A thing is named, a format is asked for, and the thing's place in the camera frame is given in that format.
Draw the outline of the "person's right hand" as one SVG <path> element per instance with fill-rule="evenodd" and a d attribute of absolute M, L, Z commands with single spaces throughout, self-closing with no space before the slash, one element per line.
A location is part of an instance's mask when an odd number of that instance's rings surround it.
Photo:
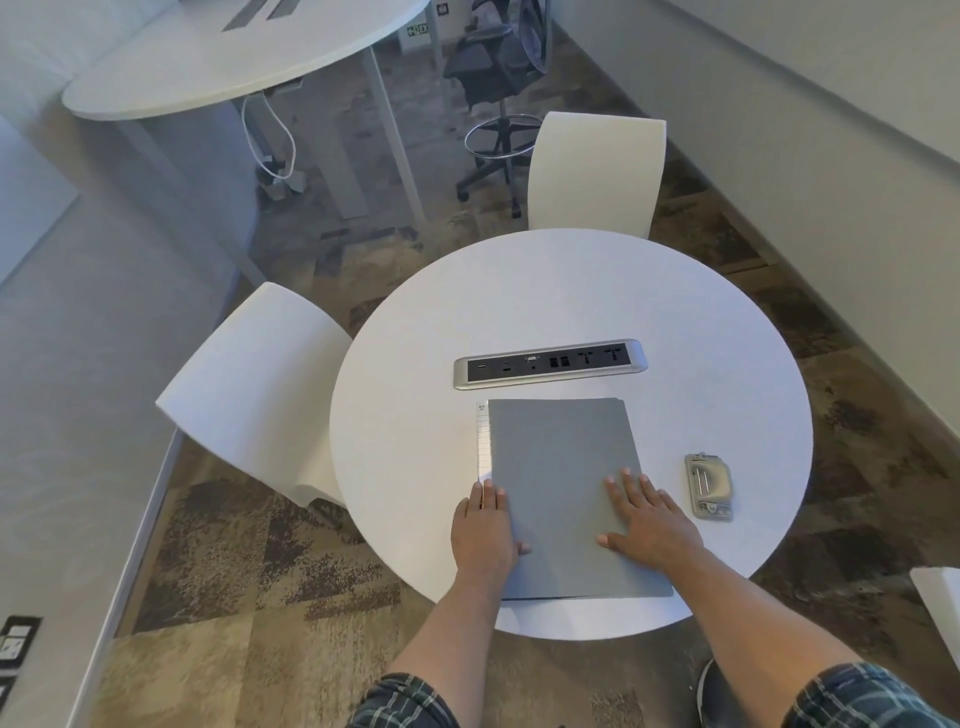
<path fill-rule="evenodd" d="M 682 521 L 660 520 L 658 489 L 646 474 L 633 476 L 644 493 L 644 509 L 634 514 L 620 514 L 620 474 L 617 478 L 609 476 L 604 482 L 608 500 L 623 527 L 622 533 L 608 533 L 628 535 L 630 539 L 630 552 L 616 553 L 666 577 L 691 568 L 697 558 L 707 553 L 697 527 L 685 512 L 682 512 Z"/>

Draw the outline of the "person's left hand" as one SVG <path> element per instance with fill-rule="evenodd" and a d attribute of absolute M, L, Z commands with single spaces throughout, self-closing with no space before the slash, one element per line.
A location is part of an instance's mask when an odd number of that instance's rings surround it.
<path fill-rule="evenodd" d="M 517 541 L 513 532 L 510 504 L 504 489 L 498 490 L 498 509 L 483 509 L 483 483 L 475 482 L 468 497 L 469 515 L 463 528 L 451 525 L 451 548 L 459 577 L 503 582 L 521 557 L 511 558 Z"/>

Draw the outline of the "grey paper folder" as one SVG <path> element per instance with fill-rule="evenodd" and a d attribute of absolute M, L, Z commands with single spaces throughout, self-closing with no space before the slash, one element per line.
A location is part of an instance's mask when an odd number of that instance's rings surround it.
<path fill-rule="evenodd" d="M 478 441 L 482 480 L 505 489 L 514 539 L 531 547 L 503 591 L 504 601 L 666 599 L 661 574 L 596 543 L 622 532 L 607 477 L 641 471 L 626 405 L 616 397 L 491 398 L 487 444 Z"/>

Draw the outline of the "person's right forearm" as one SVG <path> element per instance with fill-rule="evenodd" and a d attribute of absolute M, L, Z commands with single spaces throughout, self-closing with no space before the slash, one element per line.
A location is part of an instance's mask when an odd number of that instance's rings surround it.
<path fill-rule="evenodd" d="M 702 546 L 686 547 L 652 565 L 672 582 L 738 688 L 790 700 L 825 671 L 862 662 L 838 637 Z"/>

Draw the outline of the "person's left forearm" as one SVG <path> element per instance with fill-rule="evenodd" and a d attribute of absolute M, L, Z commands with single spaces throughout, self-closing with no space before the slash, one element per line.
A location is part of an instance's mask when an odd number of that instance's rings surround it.
<path fill-rule="evenodd" d="M 501 568 L 460 567 L 390 673 L 422 679 L 449 704 L 480 699 L 508 575 Z"/>

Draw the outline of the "silver hole punch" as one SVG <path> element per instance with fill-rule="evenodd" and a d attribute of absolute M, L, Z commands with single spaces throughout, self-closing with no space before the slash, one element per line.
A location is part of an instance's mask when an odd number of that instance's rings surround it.
<path fill-rule="evenodd" d="M 726 462 L 705 452 L 684 456 L 692 515 L 700 520 L 731 523 L 735 519 L 734 481 Z"/>

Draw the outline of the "white ruled paper sheet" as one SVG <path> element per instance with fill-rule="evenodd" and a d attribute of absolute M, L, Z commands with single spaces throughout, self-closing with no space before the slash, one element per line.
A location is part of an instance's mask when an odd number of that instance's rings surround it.
<path fill-rule="evenodd" d="M 489 401 L 479 401 L 476 406 L 476 449 L 477 449 L 477 480 L 483 483 L 493 478 L 493 452 L 491 439 L 491 419 Z"/>

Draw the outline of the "silver table socket panel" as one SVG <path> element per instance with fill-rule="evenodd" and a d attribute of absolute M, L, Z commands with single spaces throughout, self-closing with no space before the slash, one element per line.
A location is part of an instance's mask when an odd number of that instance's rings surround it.
<path fill-rule="evenodd" d="M 648 368 L 639 340 L 617 338 L 461 357 L 453 365 L 453 386 L 471 391 L 642 373 Z"/>

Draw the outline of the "plaid left shirt sleeve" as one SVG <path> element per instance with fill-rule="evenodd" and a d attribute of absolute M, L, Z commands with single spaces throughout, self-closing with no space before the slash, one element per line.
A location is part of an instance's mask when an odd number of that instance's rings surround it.
<path fill-rule="evenodd" d="M 460 728 L 460 724 L 426 681 L 391 673 L 366 690 L 345 728 Z"/>

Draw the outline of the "plaid shirt sleeve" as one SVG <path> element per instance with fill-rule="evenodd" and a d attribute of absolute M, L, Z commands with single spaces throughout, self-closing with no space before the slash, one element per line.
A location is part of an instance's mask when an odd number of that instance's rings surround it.
<path fill-rule="evenodd" d="M 391 673 L 366 690 L 345 728 L 460 728 L 460 724 L 426 681 Z"/>
<path fill-rule="evenodd" d="M 831 667 L 797 695 L 781 728 L 960 728 L 890 670 L 869 662 Z"/>

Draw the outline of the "plaid right shirt sleeve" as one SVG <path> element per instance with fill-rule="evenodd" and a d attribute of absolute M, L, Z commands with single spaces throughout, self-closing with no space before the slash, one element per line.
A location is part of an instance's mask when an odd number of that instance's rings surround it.
<path fill-rule="evenodd" d="M 797 695 L 781 728 L 960 728 L 890 670 L 869 662 L 831 667 Z"/>

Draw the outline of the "grey floor power box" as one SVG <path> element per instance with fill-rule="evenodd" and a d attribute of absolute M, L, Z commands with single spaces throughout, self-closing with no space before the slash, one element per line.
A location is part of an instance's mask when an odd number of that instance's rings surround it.
<path fill-rule="evenodd" d="M 256 178 L 260 191 L 272 202 L 302 195 L 307 188 L 307 176 L 300 167 L 272 155 L 261 160 Z"/>

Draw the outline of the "black mesh office chair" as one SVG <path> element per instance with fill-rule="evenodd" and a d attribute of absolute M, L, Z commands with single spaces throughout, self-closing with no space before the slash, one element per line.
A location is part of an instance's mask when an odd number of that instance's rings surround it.
<path fill-rule="evenodd" d="M 553 0 L 518 0 L 517 18 L 511 21 L 511 3 L 473 0 L 473 11 L 492 5 L 501 21 L 461 36 L 442 75 L 461 84 L 470 111 L 478 104 L 498 107 L 497 116 L 477 124 L 463 138 L 475 170 L 457 181 L 457 199 L 467 202 L 474 185 L 501 172 L 510 190 L 510 215 L 520 219 L 517 170 L 531 165 L 544 120 L 529 113 L 510 113 L 506 102 L 546 77 L 553 52 L 554 13 Z"/>

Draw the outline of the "black floor socket plate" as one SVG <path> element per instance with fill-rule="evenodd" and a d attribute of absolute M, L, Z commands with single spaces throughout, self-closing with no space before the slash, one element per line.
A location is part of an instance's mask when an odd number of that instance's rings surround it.
<path fill-rule="evenodd" d="M 13 614 L 0 626 L 0 711 L 18 679 L 43 617 Z"/>

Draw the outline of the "white oval table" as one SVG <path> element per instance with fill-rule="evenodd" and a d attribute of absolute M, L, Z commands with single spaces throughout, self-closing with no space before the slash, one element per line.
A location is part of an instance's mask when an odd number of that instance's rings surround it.
<path fill-rule="evenodd" d="M 196 182 L 162 150 L 142 121 L 214 106 L 289 85 L 360 54 L 414 221 L 427 223 L 416 181 L 382 78 L 375 44 L 425 12 L 435 0 L 301 0 L 284 18 L 254 18 L 223 32 L 245 0 L 174 0 L 131 39 L 81 72 L 61 94 L 81 119 L 113 122 L 145 161 L 184 200 L 203 235 L 254 287 L 267 278 L 241 244 L 218 229 Z"/>

